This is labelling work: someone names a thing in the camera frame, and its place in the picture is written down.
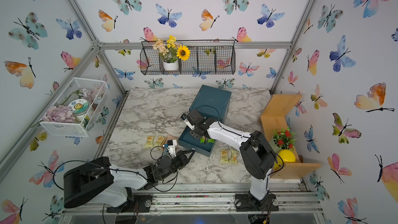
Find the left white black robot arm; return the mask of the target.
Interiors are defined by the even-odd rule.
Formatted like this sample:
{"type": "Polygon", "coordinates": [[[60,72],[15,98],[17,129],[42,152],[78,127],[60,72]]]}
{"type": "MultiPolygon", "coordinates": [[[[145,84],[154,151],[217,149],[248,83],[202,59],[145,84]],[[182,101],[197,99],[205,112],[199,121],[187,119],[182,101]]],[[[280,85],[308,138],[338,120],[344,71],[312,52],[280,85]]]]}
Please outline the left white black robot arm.
{"type": "Polygon", "coordinates": [[[142,169],[127,169],[100,157],[69,170],[63,176],[64,207],[76,208],[86,203],[112,207],[125,205],[131,190],[149,190],[184,168],[195,150],[178,151],[175,157],[162,156],[156,163],[142,169]]]}

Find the dark teal drawer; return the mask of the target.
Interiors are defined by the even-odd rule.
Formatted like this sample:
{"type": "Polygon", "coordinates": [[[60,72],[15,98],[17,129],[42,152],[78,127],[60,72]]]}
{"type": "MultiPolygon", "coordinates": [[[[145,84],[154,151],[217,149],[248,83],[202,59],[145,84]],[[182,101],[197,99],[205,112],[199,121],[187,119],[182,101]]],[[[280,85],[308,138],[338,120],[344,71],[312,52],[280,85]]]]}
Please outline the dark teal drawer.
{"type": "Polygon", "coordinates": [[[190,131],[191,129],[189,127],[185,127],[184,131],[178,139],[179,145],[186,149],[194,149],[196,153],[210,157],[216,142],[201,143],[200,140],[196,140],[189,133],[190,131]]]}

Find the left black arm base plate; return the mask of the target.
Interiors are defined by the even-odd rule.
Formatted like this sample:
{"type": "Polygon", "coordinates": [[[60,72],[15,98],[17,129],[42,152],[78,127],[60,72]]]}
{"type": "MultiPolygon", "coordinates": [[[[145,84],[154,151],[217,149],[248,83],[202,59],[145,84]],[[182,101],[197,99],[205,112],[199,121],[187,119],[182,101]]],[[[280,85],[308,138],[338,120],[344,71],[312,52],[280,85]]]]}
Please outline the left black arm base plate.
{"type": "Polygon", "coordinates": [[[152,195],[136,195],[127,197],[127,201],[119,207],[108,207],[106,213],[149,213],[152,195]]]}

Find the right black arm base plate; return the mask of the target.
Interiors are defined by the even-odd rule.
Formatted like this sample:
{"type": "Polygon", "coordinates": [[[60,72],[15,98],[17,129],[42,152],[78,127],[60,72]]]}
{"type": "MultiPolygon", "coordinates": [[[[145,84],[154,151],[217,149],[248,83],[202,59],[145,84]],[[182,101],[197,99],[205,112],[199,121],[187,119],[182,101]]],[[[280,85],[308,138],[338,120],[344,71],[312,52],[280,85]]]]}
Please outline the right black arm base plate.
{"type": "Polygon", "coordinates": [[[267,193],[262,200],[258,200],[250,193],[235,195],[235,208],[237,212],[277,212],[279,206],[277,205],[276,196],[267,193]]]}

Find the yellow cookie packet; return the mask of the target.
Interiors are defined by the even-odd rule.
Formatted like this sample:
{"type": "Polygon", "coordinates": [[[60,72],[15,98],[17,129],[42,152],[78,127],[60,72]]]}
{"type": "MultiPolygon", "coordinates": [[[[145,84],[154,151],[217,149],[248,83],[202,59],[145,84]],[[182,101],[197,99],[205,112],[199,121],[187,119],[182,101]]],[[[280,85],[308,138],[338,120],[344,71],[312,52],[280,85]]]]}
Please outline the yellow cookie packet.
{"type": "Polygon", "coordinates": [[[221,149],[220,150],[220,163],[229,163],[229,150],[221,149]]]}
{"type": "Polygon", "coordinates": [[[229,163],[238,164],[238,156],[239,152],[237,150],[231,149],[231,157],[229,159],[229,163]]]}
{"type": "Polygon", "coordinates": [[[144,147],[145,147],[145,148],[151,148],[151,147],[153,147],[154,139],[155,139],[155,136],[154,136],[154,135],[149,135],[149,136],[147,136],[147,138],[146,138],[146,143],[145,143],[144,147]]]}
{"type": "Polygon", "coordinates": [[[165,141],[166,141],[166,137],[163,136],[163,135],[159,135],[159,136],[157,136],[156,139],[155,139],[155,144],[154,144],[154,146],[163,146],[164,143],[165,143],[165,141]]]}

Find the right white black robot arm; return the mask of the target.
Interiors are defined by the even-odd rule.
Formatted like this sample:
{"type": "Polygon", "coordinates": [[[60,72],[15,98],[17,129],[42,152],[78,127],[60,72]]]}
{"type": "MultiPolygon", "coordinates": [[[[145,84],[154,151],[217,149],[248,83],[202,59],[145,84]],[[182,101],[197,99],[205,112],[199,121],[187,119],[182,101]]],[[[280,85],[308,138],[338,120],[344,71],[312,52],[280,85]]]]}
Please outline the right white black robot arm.
{"type": "Polygon", "coordinates": [[[238,150],[251,175],[249,195],[258,201],[269,196],[268,181],[277,158],[263,133],[238,131],[215,118],[205,118],[197,110],[182,114],[181,119],[192,136],[220,141],[238,150]]]}

